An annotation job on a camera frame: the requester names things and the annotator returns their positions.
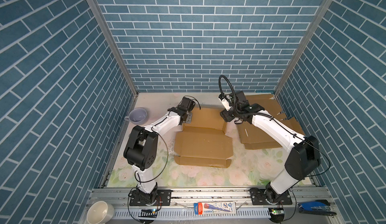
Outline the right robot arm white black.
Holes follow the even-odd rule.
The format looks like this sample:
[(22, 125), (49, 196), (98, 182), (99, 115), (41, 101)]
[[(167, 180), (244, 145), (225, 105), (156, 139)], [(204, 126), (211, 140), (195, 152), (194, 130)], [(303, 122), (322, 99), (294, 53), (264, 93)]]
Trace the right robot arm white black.
[(219, 101), (224, 106), (220, 116), (230, 122), (235, 118), (248, 122), (263, 130), (276, 140), (289, 156), (284, 170), (265, 187), (265, 199), (275, 205), (288, 195), (288, 190), (306, 178), (321, 164), (318, 140), (304, 136), (279, 122), (263, 106), (250, 104), (242, 91), (232, 94), (220, 93)]

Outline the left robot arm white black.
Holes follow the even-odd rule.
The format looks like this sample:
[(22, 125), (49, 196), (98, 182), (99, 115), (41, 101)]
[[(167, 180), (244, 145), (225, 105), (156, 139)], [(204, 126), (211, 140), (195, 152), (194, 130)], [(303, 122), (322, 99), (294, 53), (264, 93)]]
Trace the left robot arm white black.
[(196, 105), (199, 105), (196, 98), (184, 96), (176, 107), (169, 108), (160, 119), (144, 127), (136, 125), (132, 129), (123, 157), (134, 170), (141, 194), (157, 192), (156, 177), (151, 166), (156, 159), (159, 138), (171, 129), (189, 123)]

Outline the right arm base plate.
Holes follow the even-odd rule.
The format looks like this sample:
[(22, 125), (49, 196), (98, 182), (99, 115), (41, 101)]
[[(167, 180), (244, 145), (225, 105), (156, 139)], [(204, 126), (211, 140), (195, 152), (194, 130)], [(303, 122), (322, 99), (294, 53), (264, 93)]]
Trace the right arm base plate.
[(249, 190), (252, 204), (254, 206), (263, 205), (292, 205), (292, 199), (289, 191), (285, 191), (282, 194), (277, 194), (271, 189), (251, 188)]

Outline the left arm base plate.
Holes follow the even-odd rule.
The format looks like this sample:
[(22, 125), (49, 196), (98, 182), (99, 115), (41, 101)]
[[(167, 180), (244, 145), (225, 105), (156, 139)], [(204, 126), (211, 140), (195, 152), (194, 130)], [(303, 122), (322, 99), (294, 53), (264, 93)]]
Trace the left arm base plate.
[(130, 206), (170, 206), (171, 202), (170, 189), (159, 189), (157, 192), (144, 193), (135, 188), (130, 193)]

